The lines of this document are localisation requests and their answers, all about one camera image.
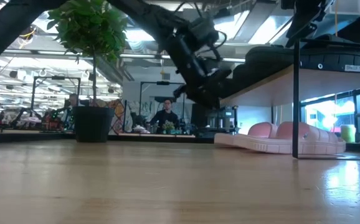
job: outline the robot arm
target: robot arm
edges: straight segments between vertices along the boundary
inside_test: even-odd
[[[44,11],[55,9],[67,0],[10,0],[0,10],[0,54]],[[187,97],[209,108],[219,107],[220,81],[230,70],[216,71],[208,75],[201,58],[195,52],[207,45],[213,48],[219,39],[214,23],[200,17],[188,22],[173,12],[141,0],[108,0],[110,4],[131,17],[142,29],[152,35],[161,50],[167,51],[182,75],[186,86],[176,92],[187,93]]]

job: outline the label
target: label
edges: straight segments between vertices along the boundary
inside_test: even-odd
[[[345,65],[345,72],[360,72],[360,65]]]

